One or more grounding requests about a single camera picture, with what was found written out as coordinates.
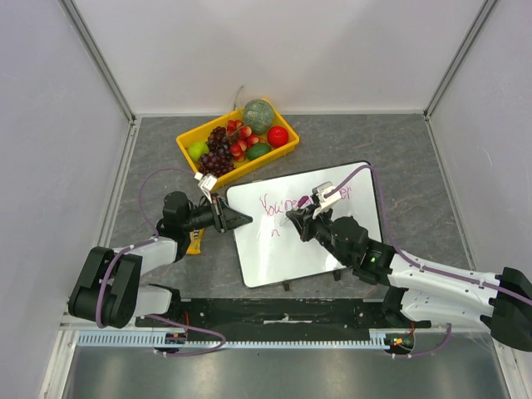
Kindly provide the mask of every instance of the yellow object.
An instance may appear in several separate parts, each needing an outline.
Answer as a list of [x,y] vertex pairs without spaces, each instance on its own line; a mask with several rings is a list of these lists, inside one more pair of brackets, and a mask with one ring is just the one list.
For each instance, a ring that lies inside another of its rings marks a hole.
[[[237,119],[242,120],[243,110],[244,108],[241,108],[239,110],[230,112],[229,114],[221,116],[220,118],[217,118],[211,122],[207,122],[202,126],[196,127],[191,131],[187,131],[186,133],[177,136],[177,145],[181,148],[181,151],[183,151],[183,155],[189,162],[189,165],[194,172],[198,172],[198,165],[195,164],[194,161],[192,161],[192,159],[190,158],[187,148],[189,148],[190,145],[193,145],[196,141],[207,141],[210,132],[213,131],[215,127],[226,127],[228,121],[235,121]],[[296,145],[299,144],[299,136],[296,134],[295,131],[293,131],[292,127],[286,122],[283,116],[278,113],[275,107],[273,108],[273,111],[275,112],[273,126],[282,126],[288,131],[288,143],[279,148],[272,149],[268,154],[260,156],[256,160],[244,159],[242,162],[234,162],[235,169],[223,175],[222,177],[219,177],[218,182],[213,188],[213,191],[219,189],[220,187],[224,187],[225,185],[238,179],[239,177],[242,177],[248,174],[249,172],[253,172],[261,166],[269,164],[271,161],[276,160],[277,158],[280,158],[281,156],[284,156],[287,153],[295,150]],[[259,137],[262,137],[266,140],[265,134],[259,135]]]
[[201,254],[201,238],[205,229],[190,232],[190,245],[186,250],[188,255]]

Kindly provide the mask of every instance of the whiteboard stand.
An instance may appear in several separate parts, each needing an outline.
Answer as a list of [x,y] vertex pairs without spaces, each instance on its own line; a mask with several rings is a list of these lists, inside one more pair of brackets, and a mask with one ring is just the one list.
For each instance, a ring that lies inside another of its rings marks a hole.
[[[338,185],[358,166],[356,162],[295,175],[233,185],[227,189],[229,206],[253,217],[253,223],[234,230],[244,284],[257,288],[283,283],[285,289],[296,278],[333,272],[340,279],[342,266],[318,241],[304,243],[292,222],[281,225],[285,212],[323,182]],[[332,217],[352,216],[368,231],[370,239],[381,241],[377,198],[370,170],[360,171],[341,190]]]

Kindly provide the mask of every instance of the green apple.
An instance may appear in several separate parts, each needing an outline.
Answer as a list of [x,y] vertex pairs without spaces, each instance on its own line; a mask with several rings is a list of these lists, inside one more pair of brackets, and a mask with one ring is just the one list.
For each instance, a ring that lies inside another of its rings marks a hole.
[[194,162],[198,162],[203,154],[209,154],[209,147],[203,141],[196,141],[189,147],[189,155]]

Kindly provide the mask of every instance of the yellow basket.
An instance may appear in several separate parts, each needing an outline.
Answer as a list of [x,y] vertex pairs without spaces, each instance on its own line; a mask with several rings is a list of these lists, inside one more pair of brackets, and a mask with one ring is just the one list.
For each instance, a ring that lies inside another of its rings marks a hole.
[[[228,121],[234,121],[237,119],[242,120],[243,110],[244,108],[230,112],[229,114],[221,116],[220,118],[214,119],[211,122],[205,123],[202,126],[196,127],[195,129],[192,129],[191,131],[187,131],[186,133],[183,133],[182,135],[177,136],[177,139],[176,139],[177,145],[181,148],[181,151],[183,151],[183,155],[185,156],[186,160],[189,162],[189,165],[194,172],[198,172],[198,165],[195,164],[194,161],[192,161],[186,149],[189,148],[189,146],[194,144],[196,141],[207,141],[207,139],[209,138],[210,132],[213,131],[215,127],[218,127],[218,126],[226,127]],[[214,186],[213,190],[217,190],[220,187],[224,187],[225,185],[229,184],[233,180],[236,180],[239,177],[242,177],[248,174],[249,172],[253,172],[254,170],[257,170],[258,168],[260,168],[261,166],[269,164],[271,161],[276,160],[277,158],[280,158],[281,156],[284,156],[289,152],[292,152],[296,148],[296,145],[299,143],[299,136],[296,134],[295,131],[293,131],[292,127],[290,127],[290,125],[281,116],[281,114],[278,113],[275,107],[273,108],[273,111],[275,112],[275,118],[273,119],[273,126],[282,126],[287,130],[288,143],[286,143],[282,147],[272,149],[268,154],[260,156],[256,160],[245,159],[242,162],[234,162],[234,170],[223,175],[222,177],[219,177],[218,182]],[[263,137],[266,140],[265,134],[259,135],[259,137]]]

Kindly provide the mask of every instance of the white clip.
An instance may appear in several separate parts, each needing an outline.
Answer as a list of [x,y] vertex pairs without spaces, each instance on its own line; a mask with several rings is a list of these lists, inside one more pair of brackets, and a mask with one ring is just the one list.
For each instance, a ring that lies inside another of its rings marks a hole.
[[211,198],[210,191],[213,189],[214,185],[216,185],[218,179],[210,173],[208,173],[207,175],[196,173],[194,178],[199,180],[199,189],[203,192],[205,197],[207,197],[207,200],[212,204],[213,200]]
[[313,219],[316,219],[319,214],[327,212],[333,207],[334,204],[342,199],[339,191],[330,197],[325,198],[325,194],[330,193],[334,189],[336,189],[336,187],[333,186],[333,183],[330,181],[323,183],[322,185],[319,185],[313,189],[313,193],[316,194],[319,199],[319,206],[314,210]]

